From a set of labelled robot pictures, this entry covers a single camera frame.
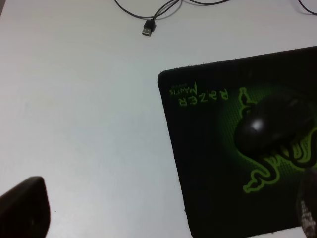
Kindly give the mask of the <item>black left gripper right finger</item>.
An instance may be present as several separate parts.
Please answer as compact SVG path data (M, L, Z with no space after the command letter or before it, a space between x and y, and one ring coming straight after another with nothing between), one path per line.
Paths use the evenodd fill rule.
M317 237L317 169L304 171L299 186L296 213L307 238Z

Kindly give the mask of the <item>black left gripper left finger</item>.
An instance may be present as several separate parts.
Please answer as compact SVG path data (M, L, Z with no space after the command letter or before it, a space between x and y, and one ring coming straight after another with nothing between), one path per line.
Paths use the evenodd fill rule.
M51 211L42 177L29 177L0 197L2 238L44 238Z

